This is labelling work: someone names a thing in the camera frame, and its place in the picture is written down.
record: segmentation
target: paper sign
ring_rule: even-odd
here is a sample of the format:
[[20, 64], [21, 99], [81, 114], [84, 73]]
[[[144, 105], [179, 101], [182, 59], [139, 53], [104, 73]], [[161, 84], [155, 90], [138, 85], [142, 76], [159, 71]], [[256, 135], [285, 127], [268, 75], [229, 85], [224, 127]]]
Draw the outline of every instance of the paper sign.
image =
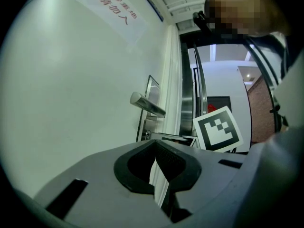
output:
[[227, 106], [193, 119], [200, 148], [227, 152], [243, 144], [243, 138]]
[[129, 44], [147, 29], [147, 23], [129, 0], [77, 0], [108, 23]]

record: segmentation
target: brown wall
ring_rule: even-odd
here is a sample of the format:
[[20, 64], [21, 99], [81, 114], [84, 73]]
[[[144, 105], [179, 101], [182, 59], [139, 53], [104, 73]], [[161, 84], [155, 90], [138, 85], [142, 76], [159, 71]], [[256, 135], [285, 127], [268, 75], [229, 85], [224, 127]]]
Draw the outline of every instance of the brown wall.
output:
[[252, 118], [252, 142], [263, 142], [275, 133], [270, 95], [261, 76], [248, 90]]

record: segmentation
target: silver lever handle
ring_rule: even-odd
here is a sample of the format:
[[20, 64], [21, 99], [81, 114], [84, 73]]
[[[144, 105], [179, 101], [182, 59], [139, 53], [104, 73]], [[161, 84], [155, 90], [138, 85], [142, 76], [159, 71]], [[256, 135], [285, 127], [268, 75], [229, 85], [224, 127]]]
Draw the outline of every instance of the silver lever handle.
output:
[[158, 105], [154, 104], [138, 92], [133, 92], [131, 95], [130, 103], [147, 112], [155, 114], [158, 117], [164, 118], [166, 116], [166, 112], [163, 109], [161, 109]]

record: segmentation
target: sign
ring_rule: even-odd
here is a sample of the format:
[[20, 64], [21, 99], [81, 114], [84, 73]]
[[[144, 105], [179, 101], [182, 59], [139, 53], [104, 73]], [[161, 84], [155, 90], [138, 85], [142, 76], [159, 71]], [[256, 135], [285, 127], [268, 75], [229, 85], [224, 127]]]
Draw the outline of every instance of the sign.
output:
[[129, 44], [147, 29], [147, 23], [129, 0], [77, 0], [108, 23]]
[[227, 152], [243, 144], [236, 120], [227, 106], [193, 119], [200, 148]]

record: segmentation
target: brick wall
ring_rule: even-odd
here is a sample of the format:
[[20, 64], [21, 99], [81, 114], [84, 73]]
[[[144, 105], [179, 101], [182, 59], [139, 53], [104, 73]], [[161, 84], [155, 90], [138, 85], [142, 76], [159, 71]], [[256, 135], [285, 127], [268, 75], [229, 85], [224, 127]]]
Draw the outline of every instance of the brick wall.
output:
[[248, 90], [252, 118], [252, 142], [263, 142], [275, 133], [270, 95], [261, 76]]

